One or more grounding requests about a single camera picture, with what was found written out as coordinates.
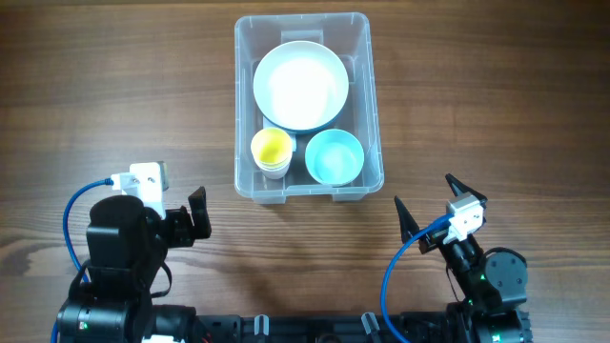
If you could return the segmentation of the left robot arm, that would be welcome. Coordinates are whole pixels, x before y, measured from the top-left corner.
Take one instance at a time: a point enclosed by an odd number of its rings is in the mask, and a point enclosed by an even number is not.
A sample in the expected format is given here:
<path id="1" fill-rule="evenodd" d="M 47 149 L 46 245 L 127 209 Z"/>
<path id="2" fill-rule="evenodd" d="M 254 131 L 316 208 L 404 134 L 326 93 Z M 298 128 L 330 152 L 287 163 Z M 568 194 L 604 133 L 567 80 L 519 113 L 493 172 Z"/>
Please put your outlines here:
<path id="1" fill-rule="evenodd" d="M 209 342 L 212 335 L 189 306 L 155 305 L 166 291 L 152 284 L 170 249 L 185 248 L 212 233 L 206 191 L 164 216 L 132 195 L 115 195 L 90 210 L 90 257 L 70 284 L 51 332 L 53 342 Z"/>

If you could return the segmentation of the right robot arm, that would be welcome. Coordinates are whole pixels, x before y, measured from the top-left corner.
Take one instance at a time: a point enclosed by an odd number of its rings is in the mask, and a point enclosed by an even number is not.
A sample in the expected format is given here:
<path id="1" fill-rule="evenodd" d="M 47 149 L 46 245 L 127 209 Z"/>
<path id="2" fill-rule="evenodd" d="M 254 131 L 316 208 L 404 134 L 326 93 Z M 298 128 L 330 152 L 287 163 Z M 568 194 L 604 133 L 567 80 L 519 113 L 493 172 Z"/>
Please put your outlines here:
<path id="1" fill-rule="evenodd" d="M 403 246 L 382 279 L 381 314 L 399 342 L 531 342 L 529 314 L 519 309 L 527 301 L 527 261 L 520 253 L 495 247 L 484 251 L 474 233 L 486 223 L 488 198 L 452 174 L 445 179 L 454 195 L 446 213 L 422 229 L 404 203 L 395 198 Z M 449 279 L 456 280 L 464 298 L 439 313 L 402 313 L 393 319 L 387 310 L 390 276 L 399 258 L 414 243 L 425 254 L 440 251 Z"/>

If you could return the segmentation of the yellow cup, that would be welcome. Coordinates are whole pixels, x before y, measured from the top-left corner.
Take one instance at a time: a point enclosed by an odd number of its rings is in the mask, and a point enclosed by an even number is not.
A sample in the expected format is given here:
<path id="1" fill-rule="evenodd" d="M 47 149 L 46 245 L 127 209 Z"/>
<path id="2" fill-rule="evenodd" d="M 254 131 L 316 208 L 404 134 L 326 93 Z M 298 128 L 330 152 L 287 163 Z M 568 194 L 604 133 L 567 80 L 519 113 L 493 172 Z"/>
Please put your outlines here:
<path id="1" fill-rule="evenodd" d="M 256 162 L 265 165 L 280 164 L 293 153 L 292 139 L 282 129 L 266 128 L 254 135 L 251 152 Z"/>

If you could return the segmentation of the pink cup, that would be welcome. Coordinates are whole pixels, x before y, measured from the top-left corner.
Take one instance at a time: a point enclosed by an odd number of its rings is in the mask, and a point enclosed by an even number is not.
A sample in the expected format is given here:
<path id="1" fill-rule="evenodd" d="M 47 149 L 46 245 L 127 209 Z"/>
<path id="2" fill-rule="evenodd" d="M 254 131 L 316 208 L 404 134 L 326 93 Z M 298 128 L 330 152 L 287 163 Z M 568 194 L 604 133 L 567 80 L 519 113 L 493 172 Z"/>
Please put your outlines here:
<path id="1" fill-rule="evenodd" d="M 285 164 L 281 167 L 271 168 L 271 169 L 264 167 L 264 166 L 260 167 L 263 175 L 270 179 L 280 179 L 280 178 L 284 177 L 286 175 L 286 173 L 288 172 L 289 168 L 290 168 L 289 164 Z"/>

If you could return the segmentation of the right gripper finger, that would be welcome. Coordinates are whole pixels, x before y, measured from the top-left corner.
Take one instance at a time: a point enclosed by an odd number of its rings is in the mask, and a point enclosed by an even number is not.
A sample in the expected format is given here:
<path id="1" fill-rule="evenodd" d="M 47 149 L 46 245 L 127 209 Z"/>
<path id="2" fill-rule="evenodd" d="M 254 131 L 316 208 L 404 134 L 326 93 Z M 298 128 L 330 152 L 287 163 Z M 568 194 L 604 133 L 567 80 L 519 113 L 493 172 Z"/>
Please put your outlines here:
<path id="1" fill-rule="evenodd" d="M 394 201 L 399 220 L 401 241 L 406 243 L 420 231 L 420 227 L 398 196 L 394 197 Z"/>
<path id="2" fill-rule="evenodd" d="M 465 185 L 464 183 L 459 181 L 456 177 L 454 177 L 450 173 L 447 173 L 445 175 L 445 179 L 446 179 L 452 193 L 454 194 L 454 196 L 460 196 L 460 195 L 463 195 L 463 194 L 469 192 L 479 201 L 479 204 L 481 205 L 482 208 L 486 207 L 488 198 L 485 195 L 483 195 L 482 193 L 475 191 L 471 187 Z"/>

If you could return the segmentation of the pale green cup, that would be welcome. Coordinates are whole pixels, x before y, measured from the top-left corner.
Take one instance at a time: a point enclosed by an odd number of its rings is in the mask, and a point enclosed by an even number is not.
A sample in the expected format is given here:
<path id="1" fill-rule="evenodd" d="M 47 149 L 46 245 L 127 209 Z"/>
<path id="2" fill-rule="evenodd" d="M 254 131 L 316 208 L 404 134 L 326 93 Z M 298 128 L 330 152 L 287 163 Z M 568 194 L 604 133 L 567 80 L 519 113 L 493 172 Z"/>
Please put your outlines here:
<path id="1" fill-rule="evenodd" d="M 281 169 L 288 168 L 290 166 L 291 160 L 292 160 L 292 158 L 288 157 L 281 162 L 273 163 L 273 164 L 266 163 L 262 160 L 255 160 L 255 163 L 261 170 L 275 171 L 275 170 L 281 170 Z"/>

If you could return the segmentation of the mint green small bowl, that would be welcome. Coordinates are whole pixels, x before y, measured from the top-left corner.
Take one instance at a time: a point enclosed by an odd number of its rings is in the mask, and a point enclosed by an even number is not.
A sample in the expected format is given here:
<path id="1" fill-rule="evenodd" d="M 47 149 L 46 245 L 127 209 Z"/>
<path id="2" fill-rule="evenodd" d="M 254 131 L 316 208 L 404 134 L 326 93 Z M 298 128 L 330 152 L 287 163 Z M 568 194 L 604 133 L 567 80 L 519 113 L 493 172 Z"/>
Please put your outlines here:
<path id="1" fill-rule="evenodd" d="M 353 134 L 328 129 L 314 135 L 307 144 L 305 165 L 316 182 L 342 187 L 360 175 L 364 157 L 363 147 Z"/>

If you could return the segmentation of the dark blue bowl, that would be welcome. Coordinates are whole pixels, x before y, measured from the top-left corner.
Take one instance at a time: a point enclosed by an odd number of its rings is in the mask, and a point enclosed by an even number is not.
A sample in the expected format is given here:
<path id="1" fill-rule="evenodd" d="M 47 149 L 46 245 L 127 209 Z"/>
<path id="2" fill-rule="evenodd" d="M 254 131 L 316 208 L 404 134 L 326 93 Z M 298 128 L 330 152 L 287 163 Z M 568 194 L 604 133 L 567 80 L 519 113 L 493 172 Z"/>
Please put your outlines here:
<path id="1" fill-rule="evenodd" d="M 288 134 L 306 134 L 306 133 L 312 133 L 312 132 L 316 132 L 316 131 L 322 131 L 325 129 L 329 129 L 330 127 L 332 127 L 334 124 L 337 123 L 338 119 L 342 116 L 343 113 L 344 113 L 344 110 L 341 110 L 337 115 L 335 115 L 328 122 L 326 122 L 322 125 L 316 126 L 314 128 L 304 129 L 304 130 L 293 130 L 293 129 L 285 128 L 285 127 L 280 126 L 280 125 L 274 123 L 273 121 L 271 121 L 266 115 L 262 115 L 262 119 L 263 119 L 264 128 L 268 128 L 268 127 L 279 128 L 279 129 L 286 131 Z"/>

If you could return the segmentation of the cream beige bowl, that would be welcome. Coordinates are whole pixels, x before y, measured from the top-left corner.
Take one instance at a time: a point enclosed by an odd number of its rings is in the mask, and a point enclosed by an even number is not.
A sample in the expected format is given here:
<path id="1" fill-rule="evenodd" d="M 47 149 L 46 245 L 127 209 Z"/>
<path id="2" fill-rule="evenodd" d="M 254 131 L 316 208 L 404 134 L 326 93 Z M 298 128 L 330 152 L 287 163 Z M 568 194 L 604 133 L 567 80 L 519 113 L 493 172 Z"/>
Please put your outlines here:
<path id="1" fill-rule="evenodd" d="M 311 41 L 275 47 L 254 72 L 254 100 L 262 114 L 293 130 L 331 120 L 343 109 L 349 88 L 348 72 L 338 55 Z"/>

